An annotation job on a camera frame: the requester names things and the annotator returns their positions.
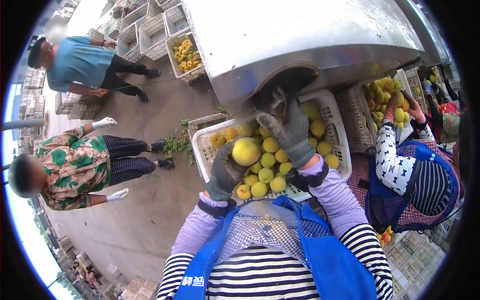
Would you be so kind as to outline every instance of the metal pole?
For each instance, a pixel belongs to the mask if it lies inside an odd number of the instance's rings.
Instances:
[[[42,127],[44,125],[44,119],[27,119],[5,122],[1,125],[1,131],[22,128],[22,127]]]
[[[60,274],[60,276],[57,277],[57,279],[55,279],[52,283],[50,283],[49,286],[47,287],[47,289],[48,289],[49,287],[51,287],[51,285],[54,284],[60,277],[62,277],[63,274],[65,274],[65,272],[62,272],[62,273]]]

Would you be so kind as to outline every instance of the metal hood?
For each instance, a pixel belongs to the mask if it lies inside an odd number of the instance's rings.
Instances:
[[[442,63],[450,64],[447,47],[437,28],[412,0],[396,0],[408,20],[412,24],[425,49],[421,58],[425,67]]]
[[[182,0],[182,5],[226,108],[290,67],[316,70],[319,76],[307,88],[320,89],[378,76],[423,52],[394,0]]]

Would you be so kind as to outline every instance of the gray work glove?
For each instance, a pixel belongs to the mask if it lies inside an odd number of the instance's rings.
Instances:
[[[212,165],[212,176],[205,185],[206,191],[213,201],[226,201],[232,196],[235,186],[242,181],[243,175],[249,168],[239,165],[232,158],[233,144],[246,135],[238,136],[227,142],[217,152]]]
[[[257,121],[270,131],[280,148],[287,154],[294,168],[305,165],[315,155],[315,148],[308,143],[308,118],[295,95],[285,95],[280,88],[273,92],[275,98],[285,102],[285,118],[281,124],[274,116],[260,112]]]

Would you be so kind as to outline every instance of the blue t-shirt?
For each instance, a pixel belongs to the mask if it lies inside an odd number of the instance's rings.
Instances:
[[[91,36],[69,36],[58,48],[55,61],[47,70],[48,86],[66,93],[73,81],[99,88],[112,63],[111,50],[90,45]]]

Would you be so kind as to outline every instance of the polka dot pants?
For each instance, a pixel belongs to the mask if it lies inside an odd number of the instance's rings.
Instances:
[[[109,186],[139,178],[155,170],[154,163],[147,158],[129,157],[147,150],[144,141],[111,135],[104,135],[103,140],[111,158]]]

